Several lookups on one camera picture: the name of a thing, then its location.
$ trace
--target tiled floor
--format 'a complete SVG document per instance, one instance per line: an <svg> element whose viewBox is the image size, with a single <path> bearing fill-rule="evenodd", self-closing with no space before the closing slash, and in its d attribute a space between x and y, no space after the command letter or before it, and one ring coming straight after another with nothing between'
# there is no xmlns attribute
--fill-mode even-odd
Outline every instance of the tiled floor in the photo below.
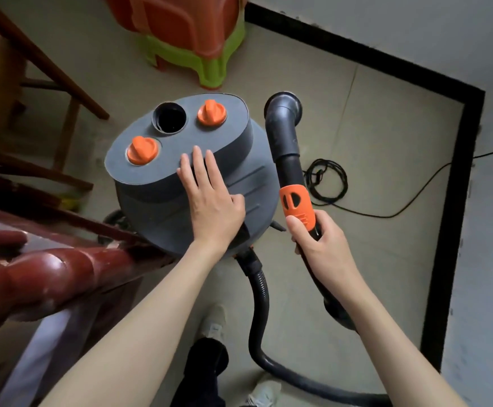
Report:
<svg viewBox="0 0 493 407"><path fill-rule="evenodd" d="M102 159L130 122L159 102L202 92L193 74L160 73L143 61L132 34L116 25L102 0L0 0L3 10L68 75L109 111L108 122L83 110L66 170L96 186L83 213L101 219L118 203ZM241 96L263 124L266 99L279 90L296 93L304 116L298 127L304 166L318 157L339 162L350 189L341 204L372 214L392 214L450 161L462 107L459 103L351 61L256 26L232 57L223 92ZM26 91L28 113L17 138L39 137L48 161L67 98ZM343 227L367 282L415 344L419 344L448 171L400 216L381 220L326 207ZM336 194L338 181L320 186ZM282 222L282 213L276 218ZM354 333L332 321L286 234L268 230L256 243L271 294L264 339L268 354L324 383L357 391L382 384ZM140 298L163 277L146 277ZM220 377L229 406L240 403L259 375L247 350L252 297L233 260L211 272L196 302L169 373L153 405L165 406L181 378L186 352L206 307L228 309L230 365ZM330 405L284 388L282 405Z"/></svg>

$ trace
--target left hand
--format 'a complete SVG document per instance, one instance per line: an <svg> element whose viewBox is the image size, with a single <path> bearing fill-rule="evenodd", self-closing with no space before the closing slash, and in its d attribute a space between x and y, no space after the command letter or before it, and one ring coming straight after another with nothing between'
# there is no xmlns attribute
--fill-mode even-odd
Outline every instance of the left hand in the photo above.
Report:
<svg viewBox="0 0 493 407"><path fill-rule="evenodd" d="M181 155L177 175L188 194L194 242L223 255L243 224L245 200L242 194L230 195L210 150L205 153L207 169L198 146L192 158L196 179L187 154Z"/></svg>

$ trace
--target vacuum cleaner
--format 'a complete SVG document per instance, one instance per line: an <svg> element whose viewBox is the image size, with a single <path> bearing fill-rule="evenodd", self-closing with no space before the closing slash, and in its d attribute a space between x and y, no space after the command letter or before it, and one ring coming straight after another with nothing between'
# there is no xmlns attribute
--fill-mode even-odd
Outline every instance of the vacuum cleaner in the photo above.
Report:
<svg viewBox="0 0 493 407"><path fill-rule="evenodd" d="M265 131L250 118L247 105L235 95L208 93L164 102L126 128L105 158L116 184L118 201L131 227L168 254L181 257L193 240L188 197L176 169L182 153L194 145L211 150L230 194L243 194L246 216L227 256L234 256L248 277L254 295L249 335L250 356L265 371L310 394L334 402L365 407L391 406L385 394L346 391L304 377L272 360L261 348L269 315L269 290L262 263L252 244L273 221L280 202L314 239L320 227L299 161L295 127L301 120L299 99L280 92L265 104ZM343 327L355 330L339 301L304 264L323 297L327 312Z"/></svg>

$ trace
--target green stool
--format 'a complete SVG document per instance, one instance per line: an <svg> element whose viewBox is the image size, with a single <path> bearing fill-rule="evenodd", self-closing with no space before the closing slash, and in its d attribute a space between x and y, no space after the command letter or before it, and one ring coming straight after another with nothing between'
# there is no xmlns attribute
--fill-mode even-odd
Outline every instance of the green stool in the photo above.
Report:
<svg viewBox="0 0 493 407"><path fill-rule="evenodd" d="M190 50L174 47L158 40L154 36L140 35L139 45L148 62L154 67L163 70L164 62L169 62L176 66L189 67L197 72L199 84L203 88L213 90L220 88L224 82L228 60L241 45L244 38L245 18L244 11L242 11L237 18L235 29L224 44L222 55L217 59L203 59Z"/></svg>

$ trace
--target orange handle grip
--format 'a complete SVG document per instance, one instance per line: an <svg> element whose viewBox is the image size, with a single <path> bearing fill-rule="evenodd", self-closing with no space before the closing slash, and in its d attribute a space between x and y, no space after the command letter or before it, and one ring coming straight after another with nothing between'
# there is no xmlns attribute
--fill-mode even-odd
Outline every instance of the orange handle grip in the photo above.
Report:
<svg viewBox="0 0 493 407"><path fill-rule="evenodd" d="M278 193L284 215L299 218L307 231L311 231L316 225L316 216L307 188L301 184L291 184L282 187Z"/></svg>

